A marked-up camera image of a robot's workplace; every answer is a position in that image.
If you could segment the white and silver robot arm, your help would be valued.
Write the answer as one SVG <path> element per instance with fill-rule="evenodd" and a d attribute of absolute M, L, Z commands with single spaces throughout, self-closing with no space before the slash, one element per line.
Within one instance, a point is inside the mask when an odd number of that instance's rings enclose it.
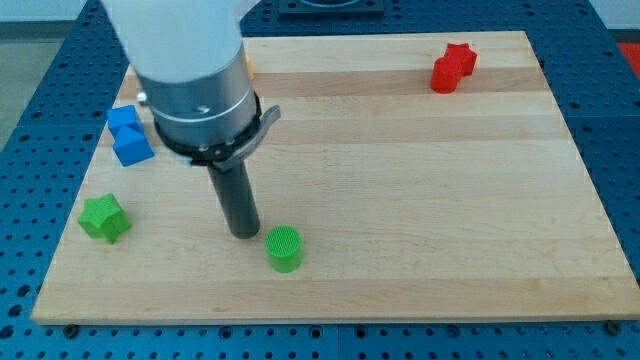
<path fill-rule="evenodd" d="M 260 110 L 240 22 L 258 0 L 103 0 L 167 147 L 227 171 L 280 110 Z"/>

